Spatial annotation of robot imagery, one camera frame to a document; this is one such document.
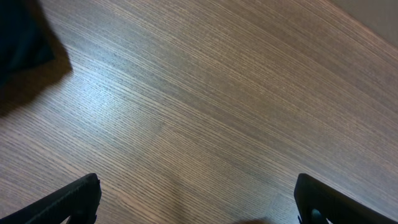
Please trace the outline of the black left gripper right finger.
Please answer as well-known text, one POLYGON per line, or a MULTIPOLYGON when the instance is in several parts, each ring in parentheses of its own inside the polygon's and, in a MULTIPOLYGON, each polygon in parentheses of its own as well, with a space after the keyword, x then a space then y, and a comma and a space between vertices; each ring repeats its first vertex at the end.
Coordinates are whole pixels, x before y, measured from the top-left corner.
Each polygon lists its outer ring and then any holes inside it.
POLYGON ((397 224, 308 174, 298 175, 294 198, 300 224, 397 224))

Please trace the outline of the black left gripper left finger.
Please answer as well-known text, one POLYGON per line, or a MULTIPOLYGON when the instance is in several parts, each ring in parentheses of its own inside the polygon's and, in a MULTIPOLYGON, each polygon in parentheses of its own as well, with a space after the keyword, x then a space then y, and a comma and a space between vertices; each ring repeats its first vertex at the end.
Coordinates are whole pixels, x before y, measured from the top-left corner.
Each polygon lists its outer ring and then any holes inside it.
POLYGON ((87 174, 50 195, 1 219, 2 224, 52 224, 66 220, 94 224, 100 205, 100 180, 87 174))

